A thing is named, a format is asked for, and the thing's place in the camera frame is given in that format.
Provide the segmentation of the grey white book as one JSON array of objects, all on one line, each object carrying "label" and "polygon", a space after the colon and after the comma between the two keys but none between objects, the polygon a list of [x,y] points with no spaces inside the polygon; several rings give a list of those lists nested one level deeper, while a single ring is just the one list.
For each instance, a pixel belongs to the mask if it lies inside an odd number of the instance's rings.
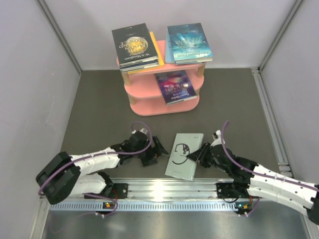
[{"label": "grey white book", "polygon": [[187,156],[202,146],[204,134],[177,133],[169,156],[165,176],[193,181],[196,163]]}]

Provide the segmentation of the purple Robinson Crusoe book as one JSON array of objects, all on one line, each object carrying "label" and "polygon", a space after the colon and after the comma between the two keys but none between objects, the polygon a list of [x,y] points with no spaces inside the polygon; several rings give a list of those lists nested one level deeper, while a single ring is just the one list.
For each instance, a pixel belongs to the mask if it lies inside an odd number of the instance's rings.
[{"label": "purple Robinson Crusoe book", "polygon": [[197,93],[184,70],[157,73],[155,77],[166,106],[197,98]]}]

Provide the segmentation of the yellow book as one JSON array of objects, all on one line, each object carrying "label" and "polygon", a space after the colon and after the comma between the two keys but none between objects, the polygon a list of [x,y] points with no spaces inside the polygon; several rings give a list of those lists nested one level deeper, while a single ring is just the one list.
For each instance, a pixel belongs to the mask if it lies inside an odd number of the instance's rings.
[{"label": "yellow book", "polygon": [[158,62],[159,64],[157,66],[153,66],[153,67],[147,67],[147,68],[144,68],[144,69],[139,69],[139,70],[134,70],[134,71],[129,71],[128,74],[134,74],[134,73],[139,73],[139,72],[145,72],[145,71],[148,71],[148,70],[152,70],[152,69],[156,69],[156,68],[161,68],[164,66],[164,60],[162,58],[162,55],[161,55],[161,52],[159,50],[159,47],[158,47],[158,44],[157,44],[157,41],[155,39],[155,36],[154,36],[154,33],[151,31],[150,32],[150,36],[151,36],[151,39],[153,41],[153,44],[155,46],[155,49],[157,51],[157,54],[158,54]]}]

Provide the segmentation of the navy blue book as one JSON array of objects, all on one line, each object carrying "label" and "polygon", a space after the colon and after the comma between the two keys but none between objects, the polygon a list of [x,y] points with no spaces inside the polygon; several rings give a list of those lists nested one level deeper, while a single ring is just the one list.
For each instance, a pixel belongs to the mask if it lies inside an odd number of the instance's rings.
[{"label": "navy blue book", "polygon": [[142,70],[146,68],[151,68],[151,67],[156,67],[159,65],[158,59],[153,60],[153,61],[148,61],[148,62],[142,62],[134,65],[129,65],[129,66],[124,66],[120,67],[121,72],[130,72],[130,71],[135,71],[135,70]]}]

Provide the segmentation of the light blue cat book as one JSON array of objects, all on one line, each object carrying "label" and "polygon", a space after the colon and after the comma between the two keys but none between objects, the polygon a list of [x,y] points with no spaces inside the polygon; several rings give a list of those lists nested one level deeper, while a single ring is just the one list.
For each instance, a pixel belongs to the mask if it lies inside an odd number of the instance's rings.
[{"label": "light blue cat book", "polygon": [[169,32],[166,32],[166,40],[165,40],[165,63],[166,64],[175,64]]}]

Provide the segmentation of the black moon cover book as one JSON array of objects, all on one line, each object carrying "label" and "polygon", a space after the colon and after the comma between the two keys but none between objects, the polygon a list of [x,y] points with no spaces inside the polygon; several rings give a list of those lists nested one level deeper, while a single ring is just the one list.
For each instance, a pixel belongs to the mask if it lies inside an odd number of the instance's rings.
[{"label": "black moon cover book", "polygon": [[158,54],[145,23],[112,30],[120,67],[158,60]]}]

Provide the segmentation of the teal ocean cover book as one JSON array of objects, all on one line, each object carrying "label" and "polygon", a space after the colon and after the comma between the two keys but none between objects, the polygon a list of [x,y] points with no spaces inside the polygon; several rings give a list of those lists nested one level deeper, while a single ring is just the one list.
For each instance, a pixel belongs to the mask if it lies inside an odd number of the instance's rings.
[{"label": "teal ocean cover book", "polygon": [[167,27],[171,52],[176,65],[198,64],[213,60],[201,23]]}]

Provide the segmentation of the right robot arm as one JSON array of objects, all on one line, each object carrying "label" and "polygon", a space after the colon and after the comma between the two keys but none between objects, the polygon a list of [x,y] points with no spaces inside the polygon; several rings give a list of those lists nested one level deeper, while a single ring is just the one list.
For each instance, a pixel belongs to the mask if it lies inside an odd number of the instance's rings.
[{"label": "right robot arm", "polygon": [[205,143],[187,158],[204,168],[214,167],[225,172],[233,179],[232,190],[237,197],[249,195],[268,199],[290,207],[306,215],[312,223],[319,224],[318,184],[293,179],[236,156],[221,143]]}]

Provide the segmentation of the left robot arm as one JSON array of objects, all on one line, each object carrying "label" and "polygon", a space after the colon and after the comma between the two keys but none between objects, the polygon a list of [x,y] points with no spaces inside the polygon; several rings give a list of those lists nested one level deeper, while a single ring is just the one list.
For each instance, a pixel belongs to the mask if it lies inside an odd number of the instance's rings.
[{"label": "left robot arm", "polygon": [[147,130],[134,130],[129,139],[103,150],[83,155],[58,153],[36,176],[39,194],[50,204],[58,204],[68,197],[96,195],[107,198],[112,194],[113,181],[105,169],[128,164],[140,159],[142,166],[157,164],[157,158],[167,155],[156,136],[147,136]]}]

